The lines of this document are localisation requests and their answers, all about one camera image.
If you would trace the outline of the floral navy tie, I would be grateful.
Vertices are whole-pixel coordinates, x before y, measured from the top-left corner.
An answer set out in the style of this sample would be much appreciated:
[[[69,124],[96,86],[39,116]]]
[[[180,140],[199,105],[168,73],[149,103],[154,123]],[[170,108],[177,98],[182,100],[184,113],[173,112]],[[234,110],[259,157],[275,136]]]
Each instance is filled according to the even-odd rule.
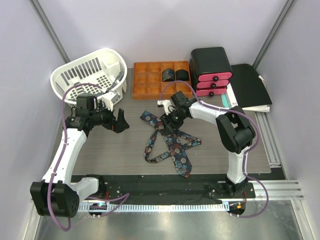
[[[187,156],[186,150],[201,145],[202,140],[181,130],[166,134],[162,120],[148,111],[144,111],[140,119],[154,128],[144,149],[144,160],[148,163],[157,164],[170,158],[174,164],[176,173],[188,178],[192,171],[192,164]],[[158,134],[161,134],[168,150],[156,157],[150,158],[150,153],[154,148]]]

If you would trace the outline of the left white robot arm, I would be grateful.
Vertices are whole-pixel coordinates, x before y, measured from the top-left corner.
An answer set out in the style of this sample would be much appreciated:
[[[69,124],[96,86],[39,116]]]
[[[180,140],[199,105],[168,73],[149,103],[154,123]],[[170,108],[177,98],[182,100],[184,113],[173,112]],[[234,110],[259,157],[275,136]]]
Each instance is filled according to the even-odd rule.
[[[75,115],[68,116],[64,123],[61,142],[49,169],[41,181],[34,181],[30,187],[33,203],[41,216],[54,214],[56,217],[73,218],[83,200],[105,197],[107,186],[101,175],[88,174],[71,184],[75,163],[95,126],[117,134],[130,127],[121,108],[117,116],[108,109],[77,109]]]

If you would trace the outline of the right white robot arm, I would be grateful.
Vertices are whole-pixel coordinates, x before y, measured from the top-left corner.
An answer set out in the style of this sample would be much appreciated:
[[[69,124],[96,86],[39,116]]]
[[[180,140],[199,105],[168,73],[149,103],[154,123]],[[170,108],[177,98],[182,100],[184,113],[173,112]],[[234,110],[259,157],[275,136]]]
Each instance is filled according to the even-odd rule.
[[[228,171],[225,178],[226,193],[233,198],[243,193],[247,182],[248,151],[256,137],[256,132],[240,107],[220,108],[204,101],[177,104],[170,110],[169,100],[159,100],[165,113],[160,117],[164,129],[169,134],[175,133],[184,120],[200,119],[214,124],[219,132],[222,145],[228,151]]]

